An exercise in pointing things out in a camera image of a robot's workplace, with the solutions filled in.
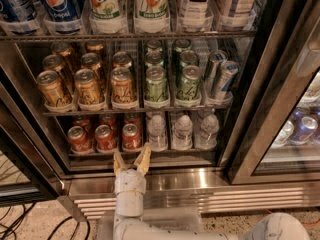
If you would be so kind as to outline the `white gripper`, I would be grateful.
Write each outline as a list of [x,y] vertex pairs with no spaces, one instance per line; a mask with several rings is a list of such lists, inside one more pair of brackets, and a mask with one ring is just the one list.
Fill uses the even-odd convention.
[[116,214],[123,217],[140,217],[143,214],[143,200],[146,192],[145,175],[150,166],[151,147],[145,143],[134,165],[137,170],[127,170],[121,153],[116,150],[113,155],[116,195]]

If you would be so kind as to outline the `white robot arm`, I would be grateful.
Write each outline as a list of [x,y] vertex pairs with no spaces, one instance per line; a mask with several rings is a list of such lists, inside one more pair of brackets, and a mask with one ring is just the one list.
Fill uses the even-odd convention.
[[116,207],[113,240],[311,240],[302,223],[288,213],[271,213],[250,230],[239,233],[206,232],[203,229],[161,228],[143,219],[145,175],[149,171],[152,149],[146,143],[139,149],[135,169],[124,162],[118,148],[113,153]]

